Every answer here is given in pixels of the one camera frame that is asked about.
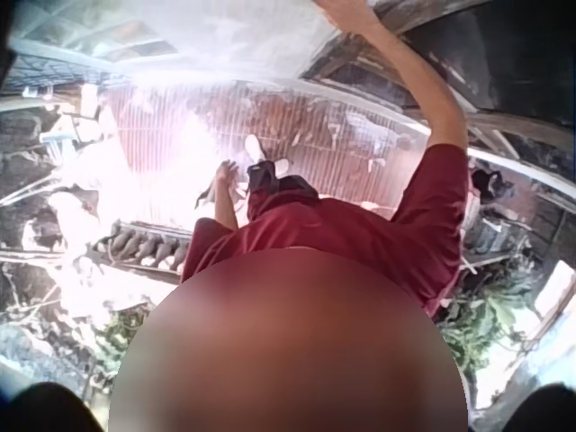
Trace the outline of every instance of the man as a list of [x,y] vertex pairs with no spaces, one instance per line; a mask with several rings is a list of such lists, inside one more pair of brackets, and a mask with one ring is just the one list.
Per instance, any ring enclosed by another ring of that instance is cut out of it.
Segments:
[[464,114],[443,79],[382,26],[364,0],[316,3],[340,30],[364,36],[398,70],[430,126],[426,153],[391,220],[319,199],[301,177],[279,180],[274,164],[262,161],[248,170],[250,223],[241,229],[230,198],[235,168],[222,164],[214,181],[215,220],[198,220],[182,281],[249,252],[311,248],[371,267],[432,316],[460,265],[469,178]]

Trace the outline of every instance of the red shirt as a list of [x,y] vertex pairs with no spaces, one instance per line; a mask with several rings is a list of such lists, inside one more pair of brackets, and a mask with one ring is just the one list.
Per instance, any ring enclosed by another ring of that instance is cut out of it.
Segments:
[[460,226],[468,194],[468,158],[452,145],[427,149],[391,220],[332,198],[299,191],[253,193],[253,221],[232,231],[197,221],[182,280],[248,252],[306,247],[349,258],[395,282],[432,316],[460,267]]

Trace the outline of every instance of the raised arm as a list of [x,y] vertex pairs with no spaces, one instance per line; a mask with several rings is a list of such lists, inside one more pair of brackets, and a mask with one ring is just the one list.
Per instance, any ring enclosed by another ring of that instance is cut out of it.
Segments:
[[343,32],[360,34],[398,70],[420,105],[431,135],[428,146],[452,144],[464,151],[468,134],[464,113],[442,77],[379,21],[365,0],[315,0],[328,20]]

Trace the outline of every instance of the sneaker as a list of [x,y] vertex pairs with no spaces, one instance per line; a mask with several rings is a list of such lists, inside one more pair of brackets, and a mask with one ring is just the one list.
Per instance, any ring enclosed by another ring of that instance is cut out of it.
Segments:
[[262,145],[260,144],[260,141],[256,135],[248,135],[246,137],[246,141],[244,142],[244,147],[255,164],[261,160],[266,160],[266,155],[264,154]]
[[290,169],[290,161],[283,157],[282,159],[278,159],[274,161],[274,170],[276,171],[276,177],[280,178],[288,173]]

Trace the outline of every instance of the hand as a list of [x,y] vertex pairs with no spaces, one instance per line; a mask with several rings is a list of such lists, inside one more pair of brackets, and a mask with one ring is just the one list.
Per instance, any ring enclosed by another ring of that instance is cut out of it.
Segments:
[[218,170],[216,170],[214,183],[219,186],[231,187],[236,181],[237,174],[238,166],[231,160],[225,160],[220,164]]
[[314,0],[328,21],[342,32],[363,34],[375,23],[378,17],[366,0]]

